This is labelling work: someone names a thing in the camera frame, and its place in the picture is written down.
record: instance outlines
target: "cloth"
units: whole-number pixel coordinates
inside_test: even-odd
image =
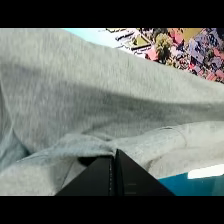
[[[224,162],[222,84],[64,30],[0,29],[0,87],[0,195],[54,195],[117,148],[156,178]]]

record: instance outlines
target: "gray fabric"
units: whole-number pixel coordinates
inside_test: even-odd
[[[0,81],[0,195],[53,195],[117,147],[157,178],[224,160],[219,83],[25,28],[0,29]]]

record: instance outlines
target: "black object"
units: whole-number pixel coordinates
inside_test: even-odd
[[[174,196],[123,151],[99,157],[56,196]]]

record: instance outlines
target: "garment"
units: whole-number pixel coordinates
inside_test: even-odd
[[[220,83],[22,28],[0,29],[0,84],[0,195],[54,195],[117,148],[156,178],[224,162]]]

